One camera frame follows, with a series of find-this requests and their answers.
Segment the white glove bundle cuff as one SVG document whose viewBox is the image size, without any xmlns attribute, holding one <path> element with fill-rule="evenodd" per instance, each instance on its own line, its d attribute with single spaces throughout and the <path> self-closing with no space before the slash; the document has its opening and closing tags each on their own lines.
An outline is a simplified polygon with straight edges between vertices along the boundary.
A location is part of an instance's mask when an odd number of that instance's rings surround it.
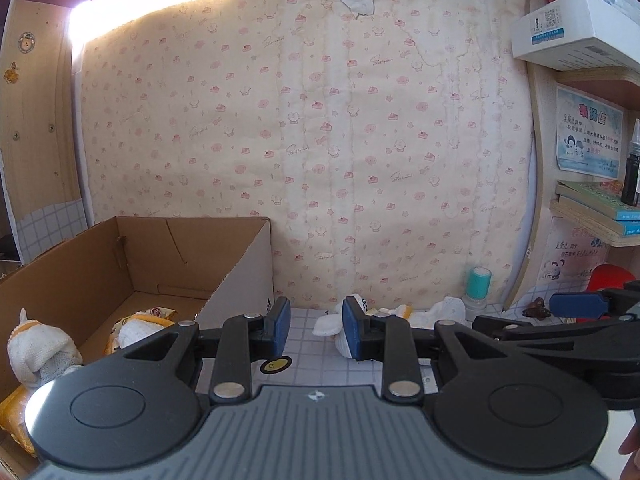
<svg viewBox="0 0 640 480">
<path fill-rule="evenodd" d="M 113 325 L 108 335 L 104 354 L 110 356 L 171 326 L 174 324 L 172 318 L 175 313 L 176 311 L 172 309 L 154 307 L 121 318 Z"/>
</svg>

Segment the stacked blue books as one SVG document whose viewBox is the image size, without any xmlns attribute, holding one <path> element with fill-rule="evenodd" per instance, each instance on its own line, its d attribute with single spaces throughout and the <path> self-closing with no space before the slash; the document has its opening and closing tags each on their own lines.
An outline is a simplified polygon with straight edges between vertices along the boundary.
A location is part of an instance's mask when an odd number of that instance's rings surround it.
<svg viewBox="0 0 640 480">
<path fill-rule="evenodd" d="M 559 180 L 550 209 L 613 247 L 639 245 L 639 206 L 620 200 L 620 181 Z"/>
</svg>

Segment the red cylinder speaker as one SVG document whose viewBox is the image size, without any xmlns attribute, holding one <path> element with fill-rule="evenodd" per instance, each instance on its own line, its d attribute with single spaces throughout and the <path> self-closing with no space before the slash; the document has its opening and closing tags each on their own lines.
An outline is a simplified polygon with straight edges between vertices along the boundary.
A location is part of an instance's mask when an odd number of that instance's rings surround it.
<svg viewBox="0 0 640 480">
<path fill-rule="evenodd" d="M 627 282 L 634 281 L 636 277 L 621 266 L 611 263 L 603 263 L 593 269 L 586 291 L 598 292 L 606 288 L 623 288 Z"/>
</svg>

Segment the cartoon poster lower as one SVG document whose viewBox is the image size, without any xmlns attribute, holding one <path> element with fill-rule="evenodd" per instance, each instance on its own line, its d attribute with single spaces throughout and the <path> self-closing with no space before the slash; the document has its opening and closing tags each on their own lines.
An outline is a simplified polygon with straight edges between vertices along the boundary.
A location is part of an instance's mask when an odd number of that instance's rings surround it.
<svg viewBox="0 0 640 480">
<path fill-rule="evenodd" d="M 547 236 L 537 284 L 590 278 L 605 263 L 608 245 L 570 220 L 554 217 Z"/>
</svg>

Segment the white box on shelf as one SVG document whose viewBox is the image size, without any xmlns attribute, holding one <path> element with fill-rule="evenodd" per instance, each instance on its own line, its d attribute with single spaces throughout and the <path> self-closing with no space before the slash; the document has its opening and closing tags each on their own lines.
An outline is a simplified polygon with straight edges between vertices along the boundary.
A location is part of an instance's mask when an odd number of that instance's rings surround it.
<svg viewBox="0 0 640 480">
<path fill-rule="evenodd" d="M 555 0 L 512 25 L 514 58 L 566 72 L 639 69 L 638 0 Z"/>
</svg>

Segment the cartoon poster upper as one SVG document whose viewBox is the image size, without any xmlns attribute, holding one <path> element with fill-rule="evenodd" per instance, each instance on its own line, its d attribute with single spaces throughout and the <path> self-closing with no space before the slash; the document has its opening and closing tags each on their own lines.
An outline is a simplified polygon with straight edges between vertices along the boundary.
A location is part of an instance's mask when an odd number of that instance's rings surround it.
<svg viewBox="0 0 640 480">
<path fill-rule="evenodd" d="M 555 157 L 561 171 L 615 180 L 625 113 L 617 105 L 558 84 Z"/>
</svg>

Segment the dark ink bottle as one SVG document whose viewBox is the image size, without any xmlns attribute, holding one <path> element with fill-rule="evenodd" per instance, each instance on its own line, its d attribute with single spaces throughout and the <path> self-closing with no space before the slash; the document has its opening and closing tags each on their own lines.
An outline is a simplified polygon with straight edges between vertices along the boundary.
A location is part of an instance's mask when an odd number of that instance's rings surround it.
<svg viewBox="0 0 640 480">
<path fill-rule="evenodd" d="M 628 155 L 626 159 L 625 177 L 620 200 L 628 206 L 637 206 L 639 200 L 639 168 L 640 168 L 640 122 L 634 122 Z"/>
</svg>

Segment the teal stamp bottle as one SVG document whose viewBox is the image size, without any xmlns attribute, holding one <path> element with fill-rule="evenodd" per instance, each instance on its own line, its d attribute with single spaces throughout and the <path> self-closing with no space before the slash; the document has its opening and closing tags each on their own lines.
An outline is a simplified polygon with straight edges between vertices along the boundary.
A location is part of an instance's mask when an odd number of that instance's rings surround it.
<svg viewBox="0 0 640 480">
<path fill-rule="evenodd" d="M 465 307 L 465 319 L 473 322 L 477 315 L 484 314 L 487 308 L 487 296 L 491 282 L 491 272 L 484 266 L 474 266 L 466 278 L 462 301 Z"/>
</svg>

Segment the dark brown hair clip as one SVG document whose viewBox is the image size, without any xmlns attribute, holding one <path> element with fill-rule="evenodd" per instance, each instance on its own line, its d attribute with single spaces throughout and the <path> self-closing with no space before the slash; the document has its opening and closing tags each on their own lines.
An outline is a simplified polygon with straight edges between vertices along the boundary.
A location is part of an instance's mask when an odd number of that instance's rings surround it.
<svg viewBox="0 0 640 480">
<path fill-rule="evenodd" d="M 534 318 L 535 320 L 541 321 L 545 318 L 550 318 L 551 312 L 546 307 L 544 298 L 537 297 L 522 311 L 522 315 L 524 318 Z"/>
</svg>

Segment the cartoon poster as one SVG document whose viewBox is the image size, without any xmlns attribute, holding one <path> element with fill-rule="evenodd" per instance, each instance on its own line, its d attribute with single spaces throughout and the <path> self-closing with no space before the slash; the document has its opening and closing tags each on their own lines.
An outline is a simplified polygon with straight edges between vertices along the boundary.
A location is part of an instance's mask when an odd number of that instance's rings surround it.
<svg viewBox="0 0 640 480">
<path fill-rule="evenodd" d="M 554 217 L 547 236 L 537 284 L 590 278 L 605 263 L 608 245 L 570 220 Z"/>
<path fill-rule="evenodd" d="M 625 113 L 617 105 L 558 84 L 555 157 L 561 171 L 615 180 Z"/>
</svg>

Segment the open cardboard box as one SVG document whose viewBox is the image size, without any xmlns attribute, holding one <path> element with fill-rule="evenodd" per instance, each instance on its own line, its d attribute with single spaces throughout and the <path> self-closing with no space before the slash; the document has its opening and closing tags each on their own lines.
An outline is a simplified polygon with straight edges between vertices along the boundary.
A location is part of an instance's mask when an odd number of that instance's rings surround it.
<svg viewBox="0 0 640 480">
<path fill-rule="evenodd" d="M 2 278 L 1 338 L 25 311 L 65 330 L 92 362 L 134 312 L 164 307 L 213 328 L 272 300 L 267 219 L 115 217 Z"/>
</svg>

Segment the round yellow table sticker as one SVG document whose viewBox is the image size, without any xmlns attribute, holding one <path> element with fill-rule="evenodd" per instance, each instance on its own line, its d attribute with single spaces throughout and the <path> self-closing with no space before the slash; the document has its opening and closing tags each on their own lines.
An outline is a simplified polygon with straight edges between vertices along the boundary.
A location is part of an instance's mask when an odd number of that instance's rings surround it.
<svg viewBox="0 0 640 480">
<path fill-rule="evenodd" d="M 275 375 L 287 370 L 293 363 L 290 356 L 279 356 L 278 358 L 265 360 L 259 367 L 264 375 Z"/>
</svg>

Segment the orange snack bag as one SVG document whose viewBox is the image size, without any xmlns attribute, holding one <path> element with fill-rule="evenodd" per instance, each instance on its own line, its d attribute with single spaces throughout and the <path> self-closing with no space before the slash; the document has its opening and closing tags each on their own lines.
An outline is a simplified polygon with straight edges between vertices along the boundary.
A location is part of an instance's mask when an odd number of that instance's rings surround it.
<svg viewBox="0 0 640 480">
<path fill-rule="evenodd" d="M 29 455 L 36 456 L 25 422 L 26 405 L 32 393 L 18 386 L 0 403 L 0 426 Z"/>
</svg>

